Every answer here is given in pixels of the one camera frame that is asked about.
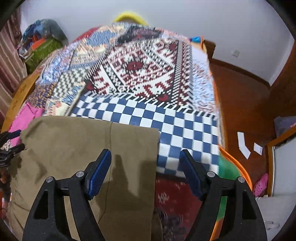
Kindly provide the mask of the small white paper piece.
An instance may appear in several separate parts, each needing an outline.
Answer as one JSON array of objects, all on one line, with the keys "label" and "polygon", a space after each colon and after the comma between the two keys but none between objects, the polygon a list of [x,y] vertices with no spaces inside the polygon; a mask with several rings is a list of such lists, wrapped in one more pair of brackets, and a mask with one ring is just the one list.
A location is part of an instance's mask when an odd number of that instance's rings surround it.
[{"label": "small white paper piece", "polygon": [[257,144],[257,143],[254,143],[254,145],[253,145],[253,150],[254,150],[257,154],[259,154],[259,155],[261,156],[261,155],[262,155],[262,151],[263,151],[263,147],[260,146],[260,145]]}]

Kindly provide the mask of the patchwork patterned bedspread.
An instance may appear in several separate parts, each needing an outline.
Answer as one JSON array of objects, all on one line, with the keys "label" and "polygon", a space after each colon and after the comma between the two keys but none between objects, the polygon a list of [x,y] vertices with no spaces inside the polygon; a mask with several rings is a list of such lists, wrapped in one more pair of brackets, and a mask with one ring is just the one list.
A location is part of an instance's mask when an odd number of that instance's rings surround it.
[{"label": "patchwork patterned bedspread", "polygon": [[45,62],[21,109],[26,102],[44,109],[40,117],[157,129],[153,216],[158,215],[162,240],[185,239],[200,204],[184,180],[180,151],[188,150],[207,170],[219,171],[220,121],[203,44],[160,28],[101,26]]}]

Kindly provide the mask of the colourful fleece blanket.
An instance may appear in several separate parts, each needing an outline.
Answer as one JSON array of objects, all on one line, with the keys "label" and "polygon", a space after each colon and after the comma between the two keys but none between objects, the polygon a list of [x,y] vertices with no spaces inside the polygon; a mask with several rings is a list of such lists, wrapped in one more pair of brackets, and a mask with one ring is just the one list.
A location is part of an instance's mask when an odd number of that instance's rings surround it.
[{"label": "colourful fleece blanket", "polygon": [[[219,176],[221,178],[235,180],[237,177],[242,176],[248,183],[250,189],[253,189],[252,180],[245,170],[245,168],[237,161],[233,156],[231,156],[222,146],[218,146],[220,151],[219,157]],[[222,197],[220,202],[220,207],[218,211],[217,220],[211,235],[210,240],[215,240],[219,237],[222,223],[226,210],[227,198]]]}]

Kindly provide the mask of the pink croc shoe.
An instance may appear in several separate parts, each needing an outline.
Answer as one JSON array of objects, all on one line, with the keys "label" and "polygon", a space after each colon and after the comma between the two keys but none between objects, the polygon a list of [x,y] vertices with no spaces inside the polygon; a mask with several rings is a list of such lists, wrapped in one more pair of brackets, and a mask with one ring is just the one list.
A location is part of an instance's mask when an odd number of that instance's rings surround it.
[{"label": "pink croc shoe", "polygon": [[254,185],[253,195],[260,197],[260,195],[266,190],[268,184],[268,174],[265,173],[260,180]]}]

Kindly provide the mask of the white paper strip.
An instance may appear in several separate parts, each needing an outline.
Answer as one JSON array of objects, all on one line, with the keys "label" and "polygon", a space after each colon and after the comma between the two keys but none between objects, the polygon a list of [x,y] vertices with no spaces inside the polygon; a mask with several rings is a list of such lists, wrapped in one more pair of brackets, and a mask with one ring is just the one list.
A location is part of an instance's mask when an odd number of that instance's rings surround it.
[{"label": "white paper strip", "polygon": [[251,152],[250,152],[250,150],[247,148],[247,146],[245,144],[244,133],[243,132],[237,132],[237,137],[238,137],[239,150],[241,151],[241,153],[243,154],[245,159],[248,160]]}]

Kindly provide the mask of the wooden bed frame board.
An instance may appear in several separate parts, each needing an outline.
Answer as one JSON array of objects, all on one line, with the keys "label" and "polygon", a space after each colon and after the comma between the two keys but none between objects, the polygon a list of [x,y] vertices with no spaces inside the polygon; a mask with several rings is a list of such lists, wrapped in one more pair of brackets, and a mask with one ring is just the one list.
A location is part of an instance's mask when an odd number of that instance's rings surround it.
[{"label": "wooden bed frame board", "polygon": [[8,112],[6,113],[1,133],[9,130],[24,101],[34,90],[35,82],[37,81],[39,76],[40,73],[33,72],[21,82],[18,90],[15,92],[15,95],[13,96],[11,105],[8,108]]}]

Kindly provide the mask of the pile of clothes and bags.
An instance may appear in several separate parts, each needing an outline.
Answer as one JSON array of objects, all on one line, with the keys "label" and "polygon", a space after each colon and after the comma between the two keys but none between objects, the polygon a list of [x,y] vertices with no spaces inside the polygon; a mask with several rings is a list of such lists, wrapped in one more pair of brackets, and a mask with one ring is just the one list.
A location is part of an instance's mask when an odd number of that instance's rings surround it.
[{"label": "pile of clothes and bags", "polygon": [[37,20],[25,30],[18,45],[18,54],[25,63],[28,74],[53,51],[69,43],[55,20]]}]

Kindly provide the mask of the pink folded garment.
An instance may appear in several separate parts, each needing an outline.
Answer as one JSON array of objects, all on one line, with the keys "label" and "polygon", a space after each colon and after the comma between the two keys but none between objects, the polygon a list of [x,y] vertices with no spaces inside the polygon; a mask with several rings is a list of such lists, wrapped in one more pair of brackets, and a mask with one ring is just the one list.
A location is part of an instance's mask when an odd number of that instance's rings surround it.
[{"label": "pink folded garment", "polygon": [[25,130],[29,123],[35,118],[42,116],[43,112],[43,108],[35,108],[30,103],[26,102],[15,120],[12,122],[9,132]]}]

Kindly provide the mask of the striped maroon curtain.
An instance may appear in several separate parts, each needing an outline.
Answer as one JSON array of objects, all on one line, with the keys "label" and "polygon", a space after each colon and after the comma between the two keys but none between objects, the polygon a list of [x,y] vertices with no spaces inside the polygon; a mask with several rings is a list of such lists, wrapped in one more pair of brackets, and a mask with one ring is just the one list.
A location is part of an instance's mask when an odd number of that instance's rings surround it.
[{"label": "striped maroon curtain", "polygon": [[27,77],[25,64],[17,51],[22,39],[21,12],[18,8],[1,30],[1,123],[13,99],[13,93],[21,80]]}]

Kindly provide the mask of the olive khaki pants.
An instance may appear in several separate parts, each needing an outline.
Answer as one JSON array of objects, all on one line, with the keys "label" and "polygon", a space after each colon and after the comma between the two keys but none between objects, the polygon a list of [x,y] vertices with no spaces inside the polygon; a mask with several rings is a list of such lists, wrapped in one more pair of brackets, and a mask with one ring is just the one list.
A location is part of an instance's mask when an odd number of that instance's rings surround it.
[{"label": "olive khaki pants", "polygon": [[159,137],[106,120],[34,119],[10,168],[17,240],[150,240]]}]

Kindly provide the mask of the wardrobe sliding door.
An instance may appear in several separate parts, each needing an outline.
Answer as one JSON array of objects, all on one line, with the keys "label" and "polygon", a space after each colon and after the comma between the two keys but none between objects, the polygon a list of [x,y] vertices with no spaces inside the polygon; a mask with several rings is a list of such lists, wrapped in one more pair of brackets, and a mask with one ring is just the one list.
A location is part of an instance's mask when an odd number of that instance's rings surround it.
[{"label": "wardrobe sliding door", "polygon": [[267,144],[267,195],[295,193],[295,126]]}]

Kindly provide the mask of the yellow pillow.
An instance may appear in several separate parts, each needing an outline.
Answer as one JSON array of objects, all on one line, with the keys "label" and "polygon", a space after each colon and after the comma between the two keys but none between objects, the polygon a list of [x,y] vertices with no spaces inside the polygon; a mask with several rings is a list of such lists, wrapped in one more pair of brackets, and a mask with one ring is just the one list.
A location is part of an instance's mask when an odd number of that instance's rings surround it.
[{"label": "yellow pillow", "polygon": [[120,13],[114,20],[113,23],[116,22],[128,22],[135,23],[139,25],[148,26],[147,21],[145,21],[140,15],[132,12],[132,11],[124,11]]}]

